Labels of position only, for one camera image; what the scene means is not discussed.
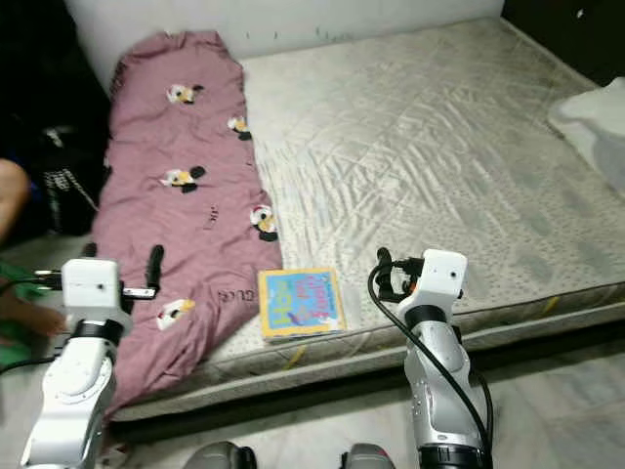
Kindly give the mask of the colourful children's book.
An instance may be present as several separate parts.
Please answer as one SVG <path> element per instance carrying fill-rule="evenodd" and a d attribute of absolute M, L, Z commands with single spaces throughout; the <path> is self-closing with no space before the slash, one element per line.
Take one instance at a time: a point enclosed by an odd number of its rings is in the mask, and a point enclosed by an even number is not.
<path fill-rule="evenodd" d="M 348 329 L 338 273 L 332 268 L 263 270 L 258 293 L 259 325 L 268 343 Z"/>

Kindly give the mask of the cream printed pillow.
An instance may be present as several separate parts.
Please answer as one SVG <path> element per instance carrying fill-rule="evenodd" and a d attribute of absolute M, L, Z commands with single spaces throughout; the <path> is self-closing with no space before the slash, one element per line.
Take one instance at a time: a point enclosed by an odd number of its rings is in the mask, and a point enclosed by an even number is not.
<path fill-rule="evenodd" d="M 625 195 L 625 76 L 559 100 L 548 124 L 621 195 Z"/>

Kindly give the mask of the black bag with white print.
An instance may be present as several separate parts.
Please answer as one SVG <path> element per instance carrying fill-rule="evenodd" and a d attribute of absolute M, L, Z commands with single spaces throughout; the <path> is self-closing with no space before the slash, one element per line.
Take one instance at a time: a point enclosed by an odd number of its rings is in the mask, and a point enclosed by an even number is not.
<path fill-rule="evenodd" d="M 99 213 L 105 180 L 104 151 L 93 134 L 72 126 L 41 130 L 36 182 L 49 206 L 51 231 L 59 235 L 84 235 Z"/>

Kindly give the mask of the person in grey clothes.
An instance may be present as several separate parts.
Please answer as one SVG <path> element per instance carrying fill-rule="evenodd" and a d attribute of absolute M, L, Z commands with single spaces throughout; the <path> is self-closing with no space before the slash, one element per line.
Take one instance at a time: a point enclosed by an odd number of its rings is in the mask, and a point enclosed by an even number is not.
<path fill-rule="evenodd" d="M 0 159 L 0 240 L 12 232 L 22 207 L 28 201 L 30 180 L 16 162 Z M 19 298 L 13 289 L 6 290 L 0 300 L 1 319 L 8 319 L 26 329 L 54 338 L 65 331 L 65 320 L 57 310 L 40 307 Z"/>

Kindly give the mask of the purple cartoon print blanket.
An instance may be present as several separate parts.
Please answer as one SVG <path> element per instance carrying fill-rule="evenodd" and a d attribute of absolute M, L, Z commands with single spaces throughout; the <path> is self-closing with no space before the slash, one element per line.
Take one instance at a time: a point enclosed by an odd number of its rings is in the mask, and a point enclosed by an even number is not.
<path fill-rule="evenodd" d="M 218 32 L 153 34 L 112 85 L 91 238 L 128 286 L 164 249 L 160 293 L 134 305 L 117 352 L 115 414 L 174 387 L 258 313 L 258 275 L 281 265 L 277 214 L 246 125 L 244 68 Z"/>

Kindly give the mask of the green plastic stool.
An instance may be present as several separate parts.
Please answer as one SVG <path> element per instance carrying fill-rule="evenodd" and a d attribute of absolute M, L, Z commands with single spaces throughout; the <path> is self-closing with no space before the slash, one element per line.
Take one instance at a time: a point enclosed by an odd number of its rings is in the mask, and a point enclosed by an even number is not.
<path fill-rule="evenodd" d="M 12 285 L 31 274 L 26 268 L 0 262 L 6 287 L 0 301 L 0 363 L 4 366 L 31 361 L 36 338 L 49 338 L 60 331 L 60 313 L 40 303 L 46 298 L 43 290 L 32 284 Z"/>

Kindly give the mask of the white quilted mattress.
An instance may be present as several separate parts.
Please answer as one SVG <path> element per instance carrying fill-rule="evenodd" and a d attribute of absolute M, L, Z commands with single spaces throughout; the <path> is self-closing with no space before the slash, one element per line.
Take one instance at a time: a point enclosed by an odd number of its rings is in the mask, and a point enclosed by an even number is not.
<path fill-rule="evenodd" d="M 454 321 L 470 350 L 625 319 L 625 195 L 548 124 L 551 107 L 594 82 L 505 20 L 242 66 L 284 265 L 338 273 L 347 330 L 268 345 L 251 320 L 117 419 L 398 366 L 400 332 L 365 287 L 380 247 L 466 256 Z"/>

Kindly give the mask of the grey left robot leg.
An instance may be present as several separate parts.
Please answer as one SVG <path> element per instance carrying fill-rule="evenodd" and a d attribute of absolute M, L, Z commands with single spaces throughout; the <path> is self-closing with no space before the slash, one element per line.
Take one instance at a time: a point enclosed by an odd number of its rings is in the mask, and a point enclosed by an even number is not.
<path fill-rule="evenodd" d="M 216 442 L 192 452 L 182 469 L 241 469 L 241 449 L 232 442 Z"/>

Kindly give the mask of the grey robot leg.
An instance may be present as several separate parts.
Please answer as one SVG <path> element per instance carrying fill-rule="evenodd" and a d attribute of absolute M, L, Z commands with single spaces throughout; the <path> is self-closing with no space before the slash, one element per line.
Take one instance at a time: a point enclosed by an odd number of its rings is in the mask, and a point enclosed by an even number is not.
<path fill-rule="evenodd" d="M 380 446 L 361 443 L 341 454 L 340 469 L 395 469 L 395 465 Z"/>
<path fill-rule="evenodd" d="M 192 452 L 182 469 L 241 469 L 241 449 L 232 442 L 216 442 Z"/>

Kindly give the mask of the grey right robot leg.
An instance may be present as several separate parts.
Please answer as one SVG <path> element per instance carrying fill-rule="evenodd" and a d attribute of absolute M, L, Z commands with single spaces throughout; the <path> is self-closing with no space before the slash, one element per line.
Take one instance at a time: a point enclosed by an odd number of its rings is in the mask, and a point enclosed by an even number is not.
<path fill-rule="evenodd" d="M 361 443 L 341 454 L 340 469 L 395 469 L 395 465 L 380 446 Z"/>

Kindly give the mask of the black bedside furniture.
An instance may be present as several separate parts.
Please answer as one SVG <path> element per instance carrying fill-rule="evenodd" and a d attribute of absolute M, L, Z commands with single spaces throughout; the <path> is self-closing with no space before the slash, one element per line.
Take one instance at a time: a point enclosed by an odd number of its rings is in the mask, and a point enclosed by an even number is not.
<path fill-rule="evenodd" d="M 14 143 L 60 142 L 100 159 L 110 102 L 82 51 L 65 0 L 0 0 L 4 124 Z"/>

